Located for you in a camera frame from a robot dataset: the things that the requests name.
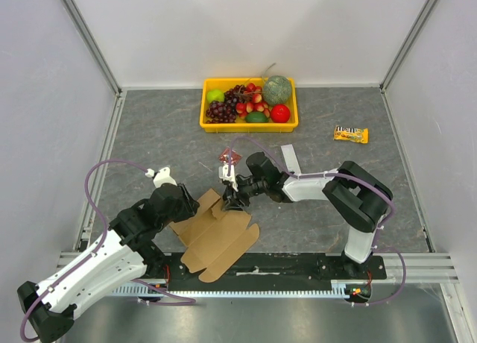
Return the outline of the brown cardboard box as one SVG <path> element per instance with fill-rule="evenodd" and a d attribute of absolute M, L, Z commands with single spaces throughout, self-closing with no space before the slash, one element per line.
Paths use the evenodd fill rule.
<path fill-rule="evenodd" d="M 199 281 L 213 283 L 258 240 L 260 228 L 244 211 L 223 211 L 224 201 L 213 189 L 199 199 L 195 216 L 169 227 L 186 246 L 180 261 Z"/>

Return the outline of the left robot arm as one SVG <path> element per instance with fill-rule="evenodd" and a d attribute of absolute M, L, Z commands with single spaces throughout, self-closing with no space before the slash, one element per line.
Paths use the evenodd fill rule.
<path fill-rule="evenodd" d="M 122 210 L 99 238 L 50 277 L 17 289 L 25 316 L 20 333 L 31 325 L 39 342 L 64 336 L 88 308 L 122 284 L 165 273 L 165 255 L 154 237 L 170 223 L 192 218 L 200 204 L 182 184 L 165 183 L 149 198 Z"/>

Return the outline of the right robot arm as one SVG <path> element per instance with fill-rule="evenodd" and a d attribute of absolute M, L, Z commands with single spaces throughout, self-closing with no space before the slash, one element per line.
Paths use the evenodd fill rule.
<path fill-rule="evenodd" d="M 258 195 L 277 203 L 328 201 L 350 226 L 342 253 L 343 273 L 356 279 L 368 270 L 379 225 L 395 213 L 393 194 L 386 185 L 353 161 L 314 174 L 280 171 L 263 152 L 250 155 L 246 164 L 249 176 L 236 174 L 232 163 L 218 170 L 225 185 L 223 210 L 243 210 Z"/>

